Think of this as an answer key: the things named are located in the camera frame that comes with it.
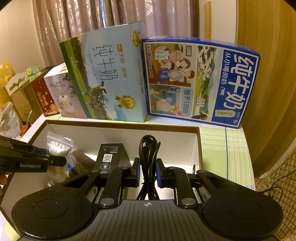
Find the person's left hand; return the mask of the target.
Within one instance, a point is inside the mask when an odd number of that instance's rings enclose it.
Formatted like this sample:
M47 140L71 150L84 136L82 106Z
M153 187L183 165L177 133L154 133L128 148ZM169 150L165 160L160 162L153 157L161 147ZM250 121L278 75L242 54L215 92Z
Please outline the person's left hand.
M3 186L8 182L8 176L12 174L11 172L0 172L0 196L3 194Z

